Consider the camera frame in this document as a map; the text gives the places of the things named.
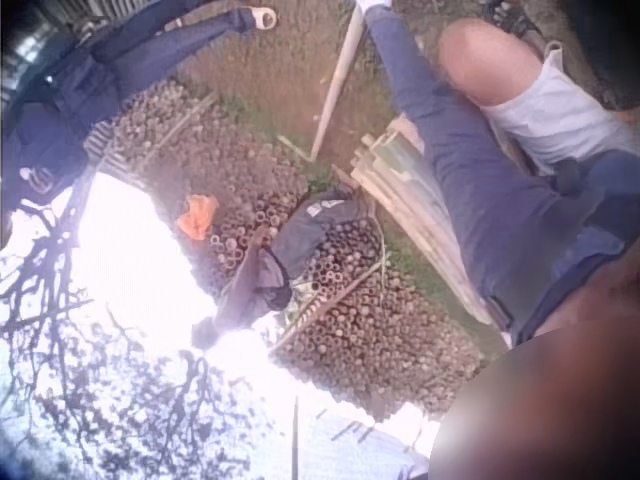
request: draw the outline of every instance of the bamboo pile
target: bamboo pile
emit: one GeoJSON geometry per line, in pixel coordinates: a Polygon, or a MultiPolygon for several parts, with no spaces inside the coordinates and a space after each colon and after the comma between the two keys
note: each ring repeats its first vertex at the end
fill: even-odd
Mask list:
{"type": "Polygon", "coordinates": [[[365,137],[351,176],[398,222],[442,276],[465,309],[491,325],[485,302],[469,283],[460,248],[435,180],[424,165],[424,144],[405,118],[394,120],[375,141],[365,137]]]}

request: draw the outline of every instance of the person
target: person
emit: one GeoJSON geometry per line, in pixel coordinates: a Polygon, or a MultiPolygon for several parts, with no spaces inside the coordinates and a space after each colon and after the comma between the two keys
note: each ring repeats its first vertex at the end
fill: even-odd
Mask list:
{"type": "Polygon", "coordinates": [[[432,480],[640,478],[640,323],[582,323],[511,350],[459,393],[432,480]]]}
{"type": "Polygon", "coordinates": [[[293,295],[291,281],[302,276],[327,231],[368,214],[366,201],[343,183],[303,202],[270,248],[263,246],[266,231],[258,229],[222,292],[215,317],[194,326],[193,346],[208,350],[226,333],[251,328],[268,313],[287,308],[293,295]]]}
{"type": "Polygon", "coordinates": [[[3,111],[2,211],[22,200],[47,205],[71,186],[88,159],[83,142],[93,126],[117,115],[135,94],[165,78],[178,63],[230,32],[276,26],[269,8],[230,10],[160,32],[213,0],[157,0],[103,27],[46,66],[3,111]]]}
{"type": "Polygon", "coordinates": [[[391,0],[357,0],[396,107],[429,146],[468,277],[513,345],[594,319],[640,318],[640,158],[626,125],[524,42],[480,19],[449,26],[447,80],[391,0]],[[525,175],[487,117],[547,178],[525,175]]]}

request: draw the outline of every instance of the bamboo pole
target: bamboo pole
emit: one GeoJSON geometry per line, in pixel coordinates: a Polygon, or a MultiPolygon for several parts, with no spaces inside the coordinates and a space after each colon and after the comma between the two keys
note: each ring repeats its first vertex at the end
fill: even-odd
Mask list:
{"type": "Polygon", "coordinates": [[[331,80],[329,93],[327,93],[327,98],[324,102],[322,115],[320,116],[320,123],[318,124],[318,131],[316,133],[313,148],[311,149],[311,156],[309,158],[311,162],[315,162],[318,158],[318,153],[320,153],[320,148],[322,148],[322,142],[327,133],[331,116],[333,115],[333,111],[338,103],[338,98],[340,97],[340,92],[342,92],[342,87],[347,79],[347,75],[349,74],[349,69],[356,58],[358,45],[360,45],[360,40],[362,39],[363,34],[364,16],[362,15],[360,7],[356,6],[353,10],[353,15],[351,15],[349,29],[347,30],[347,35],[344,39],[344,43],[342,44],[342,51],[340,52],[338,64],[336,65],[336,70],[333,74],[333,79],[331,80]]]}

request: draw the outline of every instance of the blue jeans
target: blue jeans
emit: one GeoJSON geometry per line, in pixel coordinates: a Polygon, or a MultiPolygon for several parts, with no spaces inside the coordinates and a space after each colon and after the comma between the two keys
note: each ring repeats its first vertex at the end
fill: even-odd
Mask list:
{"type": "Polygon", "coordinates": [[[180,62],[222,35],[256,28],[251,11],[238,8],[156,35],[166,24],[212,1],[158,0],[112,27],[92,46],[93,57],[114,71],[121,100],[164,79],[180,62]]]}
{"type": "MultiPolygon", "coordinates": [[[[398,15],[374,7],[366,19],[396,108],[429,148],[427,168],[442,190],[469,279],[499,310],[505,311],[500,308],[505,299],[517,307],[507,310],[518,312],[511,320],[518,325],[516,341],[524,341],[597,268],[622,253],[616,236],[584,227],[615,189],[594,172],[596,188],[561,196],[546,181],[522,173],[502,152],[480,110],[425,61],[398,15]]],[[[606,156],[605,169],[638,161],[618,151],[606,156]]],[[[634,182],[640,184],[640,178],[634,182]]],[[[631,227],[638,221],[620,220],[631,227]]]]}

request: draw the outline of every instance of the dark clothing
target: dark clothing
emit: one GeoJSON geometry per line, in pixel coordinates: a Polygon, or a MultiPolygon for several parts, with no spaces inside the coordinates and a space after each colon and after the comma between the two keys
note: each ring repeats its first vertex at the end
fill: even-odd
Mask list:
{"type": "MultiPolygon", "coordinates": [[[[366,18],[396,107],[428,145],[428,164],[442,190],[469,279],[508,317],[503,327],[514,342],[526,341],[572,291],[630,246],[630,238],[618,238],[592,220],[619,185],[616,165],[626,166],[629,190],[640,195],[640,159],[608,152],[587,175],[589,188],[577,196],[560,195],[511,162],[482,113],[438,78],[398,15],[374,7],[366,18]],[[514,310],[517,318],[510,314],[514,310]]],[[[629,212],[635,211],[633,202],[627,203],[629,212]]],[[[629,237],[640,234],[640,217],[621,217],[611,208],[604,216],[628,227],[629,237]]]]}
{"type": "Polygon", "coordinates": [[[9,107],[17,112],[11,125],[3,125],[3,208],[14,210],[22,199],[49,203],[84,170],[83,142],[96,123],[117,115],[125,100],[221,35],[255,28],[251,11],[237,9],[156,35],[210,1],[159,0],[98,31],[31,82],[21,103],[9,107]],[[58,180],[50,195],[37,194],[19,177],[20,168],[35,166],[58,180]]]}
{"type": "Polygon", "coordinates": [[[271,250],[290,278],[300,277],[333,226],[367,216],[363,202],[340,189],[313,195],[298,207],[273,241],[271,250]]]}
{"type": "Polygon", "coordinates": [[[366,215],[364,203],[341,188],[313,195],[303,202],[282,227],[270,250],[255,246],[247,250],[242,265],[218,301],[213,320],[215,330],[222,334],[250,328],[276,308],[284,310],[291,298],[289,280],[304,273],[327,231],[333,225],[366,215]]]}

